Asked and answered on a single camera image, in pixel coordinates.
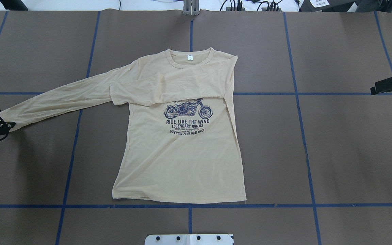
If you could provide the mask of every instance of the motorcycle wheel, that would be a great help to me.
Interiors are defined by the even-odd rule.
[[[203,108],[199,109],[199,116],[202,119],[208,119],[213,115],[213,110],[211,110],[211,107],[205,105]]]
[[[172,116],[172,115],[168,115],[169,113],[173,113],[175,111],[176,107],[172,106],[172,107],[168,107],[166,109],[166,111],[164,112],[164,116],[167,119],[172,119],[172,118],[176,118],[176,116]]]

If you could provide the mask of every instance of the shirt sleeve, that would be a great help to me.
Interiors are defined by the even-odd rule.
[[[11,131],[67,112],[110,102],[110,84],[135,81],[138,60],[129,65],[73,82],[42,93],[0,113],[4,121],[16,123]]]
[[[233,56],[167,74],[157,73],[136,82],[116,81],[110,85],[110,95],[114,104],[128,102],[147,107],[184,99],[224,98],[230,92],[236,61],[237,56]]]

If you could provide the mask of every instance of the motorcycle graphic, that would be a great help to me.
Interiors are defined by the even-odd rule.
[[[200,99],[189,99],[186,102],[182,102],[175,105],[168,105],[164,116],[168,119],[176,118],[177,116],[194,116],[196,110],[200,105],[199,116],[202,119],[208,119],[213,115],[211,107],[202,104],[202,98]]]

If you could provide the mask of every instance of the neckline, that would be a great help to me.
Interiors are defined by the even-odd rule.
[[[174,67],[179,68],[179,69],[184,69],[184,68],[190,67],[192,65],[203,65],[203,64],[206,64],[213,58],[213,55],[214,55],[215,52],[216,51],[213,48],[208,48],[208,49],[202,50],[202,51],[190,51],[190,52],[173,51],[171,49],[167,49],[167,50],[164,51],[164,53],[166,54],[167,60],[170,63],[170,65],[173,65]],[[172,58],[172,54],[206,54],[206,53],[208,53],[208,57],[205,60],[203,60],[200,63],[191,64],[191,65],[178,64]]]

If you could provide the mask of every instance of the beige t-shirt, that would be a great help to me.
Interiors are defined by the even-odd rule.
[[[113,198],[243,201],[233,106],[236,61],[213,48],[168,49],[42,93],[0,116],[16,122],[12,130],[17,130],[105,102],[129,103],[126,149]]]

